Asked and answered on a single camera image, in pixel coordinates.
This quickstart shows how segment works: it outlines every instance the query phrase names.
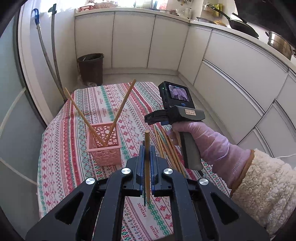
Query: device screen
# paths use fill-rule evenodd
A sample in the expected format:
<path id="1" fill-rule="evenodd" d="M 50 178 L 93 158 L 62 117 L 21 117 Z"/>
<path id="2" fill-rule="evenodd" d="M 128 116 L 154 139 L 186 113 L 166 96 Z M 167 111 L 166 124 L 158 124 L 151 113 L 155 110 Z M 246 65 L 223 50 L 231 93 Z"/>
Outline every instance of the device screen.
<path id="1" fill-rule="evenodd" d="M 171 95 L 172 99 L 189 101 L 188 95 L 187 95 L 186 90 L 184 88 L 177 87 L 174 85 L 169 85 L 168 88 L 170 90 L 170 95 Z"/>

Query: person's arm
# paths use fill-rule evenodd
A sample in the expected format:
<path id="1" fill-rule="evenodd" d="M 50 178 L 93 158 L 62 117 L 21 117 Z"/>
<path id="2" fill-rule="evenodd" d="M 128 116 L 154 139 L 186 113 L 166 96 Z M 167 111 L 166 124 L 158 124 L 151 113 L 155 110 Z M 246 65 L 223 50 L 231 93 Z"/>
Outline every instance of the person's arm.
<path id="1" fill-rule="evenodd" d="M 190 132 L 201 158 L 213 165 L 232 189 L 232 200 L 273 235 L 296 207 L 296 171 L 259 150 L 243 150 L 203 122 L 181 122 L 174 131 Z M 172 129 L 168 135 L 178 144 Z"/>

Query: pink glove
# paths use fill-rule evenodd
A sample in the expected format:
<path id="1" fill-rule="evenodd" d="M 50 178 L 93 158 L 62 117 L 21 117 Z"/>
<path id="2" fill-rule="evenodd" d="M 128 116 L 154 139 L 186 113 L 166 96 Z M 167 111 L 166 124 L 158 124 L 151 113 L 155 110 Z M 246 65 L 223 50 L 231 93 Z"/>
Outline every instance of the pink glove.
<path id="1" fill-rule="evenodd" d="M 178 145 L 178 141 L 174 131 L 192 134 L 200 151 L 200 157 L 206 163 L 213 165 L 213 172 L 217 173 L 231 189 L 234 181 L 241 175 L 251 151 L 230 144 L 225 136 L 213 131 L 203 122 L 176 122 L 172 124 L 172 128 L 168 131 L 168 136 L 175 145 Z"/>

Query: metal bolt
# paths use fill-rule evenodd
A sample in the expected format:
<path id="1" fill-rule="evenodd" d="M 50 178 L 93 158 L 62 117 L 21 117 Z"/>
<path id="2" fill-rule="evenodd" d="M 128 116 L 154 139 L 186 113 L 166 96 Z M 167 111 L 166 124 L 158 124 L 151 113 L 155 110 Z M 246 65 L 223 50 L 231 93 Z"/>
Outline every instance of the metal bolt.
<path id="1" fill-rule="evenodd" d="M 206 178 L 201 178 L 201 179 L 200 179 L 200 184 L 206 186 L 206 185 L 209 184 L 209 180 L 206 179 Z"/>
<path id="2" fill-rule="evenodd" d="M 95 183 L 95 179 L 93 177 L 89 177 L 88 179 L 85 180 L 86 184 L 91 185 Z"/>
<path id="3" fill-rule="evenodd" d="M 166 168 L 163 170 L 163 172 L 167 175 L 171 175 L 173 173 L 173 170 L 171 168 Z"/>
<path id="4" fill-rule="evenodd" d="M 125 168 L 123 168 L 123 169 L 121 170 L 121 172 L 122 172 L 123 174 L 129 174 L 129 173 L 131 173 L 131 170 L 130 170 L 129 168 L 125 167 Z"/>

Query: baseboard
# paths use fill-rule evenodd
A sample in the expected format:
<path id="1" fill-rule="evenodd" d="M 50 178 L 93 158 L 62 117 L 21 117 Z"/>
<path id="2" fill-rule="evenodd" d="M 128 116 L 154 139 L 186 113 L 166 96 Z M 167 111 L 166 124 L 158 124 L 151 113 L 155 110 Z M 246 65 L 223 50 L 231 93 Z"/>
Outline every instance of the baseboard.
<path id="1" fill-rule="evenodd" d="M 212 110 L 210 105 L 207 103 L 207 101 L 202 97 L 202 95 L 196 90 L 196 88 L 182 75 L 178 74 L 178 77 L 184 82 L 184 84 L 187 86 L 187 88 L 192 92 L 196 98 L 200 101 L 200 103 L 204 106 L 205 110 L 209 113 L 209 115 L 212 117 L 216 125 L 221 130 L 222 134 L 226 136 L 226 138 L 229 140 L 230 143 L 235 144 L 233 138 L 231 137 L 230 133 L 226 129 L 223 122 L 220 120 L 220 118 L 217 116 L 217 114 Z"/>
<path id="2" fill-rule="evenodd" d="M 178 75 L 178 71 L 171 70 L 171 69 L 112 68 L 112 69 L 103 69 L 103 74 L 167 74 L 167 75 Z"/>

